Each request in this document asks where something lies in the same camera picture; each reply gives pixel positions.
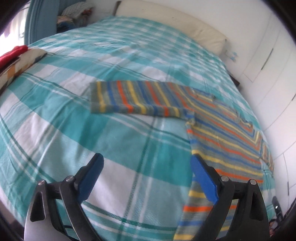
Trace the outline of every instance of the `curtain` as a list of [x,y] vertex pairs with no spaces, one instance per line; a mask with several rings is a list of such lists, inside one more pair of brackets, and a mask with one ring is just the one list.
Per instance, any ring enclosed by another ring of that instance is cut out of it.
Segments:
[[57,33],[57,16],[68,6],[85,0],[31,0],[24,43],[29,45]]

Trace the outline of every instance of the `headboard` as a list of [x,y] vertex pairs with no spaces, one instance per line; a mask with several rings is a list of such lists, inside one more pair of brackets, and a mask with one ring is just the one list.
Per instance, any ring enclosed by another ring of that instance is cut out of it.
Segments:
[[151,2],[141,0],[118,1],[113,15],[145,18],[169,25],[188,35],[216,55],[221,54],[227,39],[222,33],[193,16]]

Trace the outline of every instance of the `teal and white checkered fabric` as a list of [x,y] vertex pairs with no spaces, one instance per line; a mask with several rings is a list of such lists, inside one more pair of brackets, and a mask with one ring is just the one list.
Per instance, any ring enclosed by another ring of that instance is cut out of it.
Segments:
[[[0,96],[0,198],[22,224],[38,180],[61,181],[98,152],[105,166],[82,204],[97,232],[106,240],[173,239],[192,181],[184,121],[91,114],[90,82],[188,85],[212,93],[259,127],[222,61],[160,23],[110,17],[30,47],[48,55]],[[262,172],[268,205],[274,180],[264,165]]]

